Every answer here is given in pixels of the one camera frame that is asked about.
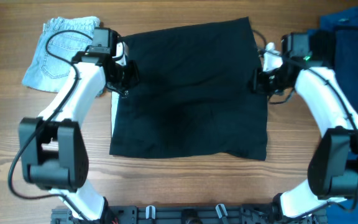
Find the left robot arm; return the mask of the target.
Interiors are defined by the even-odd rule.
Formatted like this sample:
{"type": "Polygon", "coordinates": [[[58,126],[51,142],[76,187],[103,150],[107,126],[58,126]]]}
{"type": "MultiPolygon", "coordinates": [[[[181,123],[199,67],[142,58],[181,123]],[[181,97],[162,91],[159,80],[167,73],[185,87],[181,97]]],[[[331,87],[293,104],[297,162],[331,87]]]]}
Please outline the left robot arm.
{"type": "Polygon", "coordinates": [[[70,209],[73,223],[118,223],[105,197],[87,179],[89,159],[81,125],[103,89],[124,98],[139,82],[136,63],[114,30],[97,27],[92,43],[64,62],[69,77],[54,100],[36,118],[23,118],[19,125],[20,149],[8,174],[8,187],[16,197],[13,173],[22,164],[24,180],[58,197],[70,209]]]}

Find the black shorts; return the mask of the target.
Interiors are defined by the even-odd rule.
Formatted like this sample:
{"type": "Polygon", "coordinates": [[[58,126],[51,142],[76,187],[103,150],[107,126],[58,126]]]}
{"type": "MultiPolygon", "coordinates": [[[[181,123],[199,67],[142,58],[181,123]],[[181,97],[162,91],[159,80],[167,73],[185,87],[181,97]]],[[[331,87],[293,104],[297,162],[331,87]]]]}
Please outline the black shorts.
{"type": "Polygon", "coordinates": [[[119,99],[113,156],[145,159],[225,152],[267,157],[267,97],[250,81],[261,66],[248,18],[128,35],[139,83],[119,99]]]}

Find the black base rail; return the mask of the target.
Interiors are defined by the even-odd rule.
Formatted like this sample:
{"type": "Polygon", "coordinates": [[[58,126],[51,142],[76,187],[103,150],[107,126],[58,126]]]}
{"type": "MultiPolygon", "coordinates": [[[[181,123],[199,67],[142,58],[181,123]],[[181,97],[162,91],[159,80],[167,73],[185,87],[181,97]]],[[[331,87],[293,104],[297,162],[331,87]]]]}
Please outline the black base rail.
{"type": "Polygon", "coordinates": [[[148,207],[111,206],[107,215],[89,223],[120,223],[120,224],[186,224],[186,223],[305,223],[328,224],[326,210],[322,209],[312,215],[296,220],[275,220],[270,212],[274,209],[268,204],[242,204],[226,206],[219,204],[214,207],[148,207]]]}

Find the folded light blue jeans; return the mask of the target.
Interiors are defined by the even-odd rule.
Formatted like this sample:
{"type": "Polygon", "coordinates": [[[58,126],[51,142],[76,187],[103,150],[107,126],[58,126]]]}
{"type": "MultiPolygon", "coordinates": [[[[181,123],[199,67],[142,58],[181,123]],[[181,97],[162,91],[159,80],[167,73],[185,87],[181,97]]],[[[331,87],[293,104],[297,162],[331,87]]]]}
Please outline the folded light blue jeans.
{"type": "Polygon", "coordinates": [[[101,21],[95,16],[66,19],[52,18],[43,25],[30,66],[22,79],[26,87],[46,92],[59,92],[69,76],[70,61],[91,44],[94,29],[101,21]]]}

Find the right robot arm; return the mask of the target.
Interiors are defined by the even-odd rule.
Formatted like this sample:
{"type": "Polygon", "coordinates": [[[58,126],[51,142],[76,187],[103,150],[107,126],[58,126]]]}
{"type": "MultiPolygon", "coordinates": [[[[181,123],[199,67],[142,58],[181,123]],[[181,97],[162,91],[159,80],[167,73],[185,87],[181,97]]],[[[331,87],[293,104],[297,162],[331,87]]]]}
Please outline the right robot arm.
{"type": "Polygon", "coordinates": [[[283,36],[281,52],[273,43],[256,48],[263,65],[254,70],[251,90],[268,98],[286,89],[298,93],[321,134],[306,180],[274,197],[269,223],[304,220],[333,205],[353,212],[358,204],[358,113],[334,70],[313,59],[305,33],[283,36]]]}

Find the blue garment pile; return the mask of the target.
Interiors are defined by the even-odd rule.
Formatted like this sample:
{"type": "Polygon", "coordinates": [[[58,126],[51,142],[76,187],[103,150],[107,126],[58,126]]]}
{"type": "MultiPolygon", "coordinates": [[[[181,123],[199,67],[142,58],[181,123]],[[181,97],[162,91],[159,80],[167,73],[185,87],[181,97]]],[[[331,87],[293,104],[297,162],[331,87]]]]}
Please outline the blue garment pile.
{"type": "Polygon", "coordinates": [[[358,113],[358,7],[320,17],[319,29],[336,36],[335,71],[341,90],[358,113]]]}

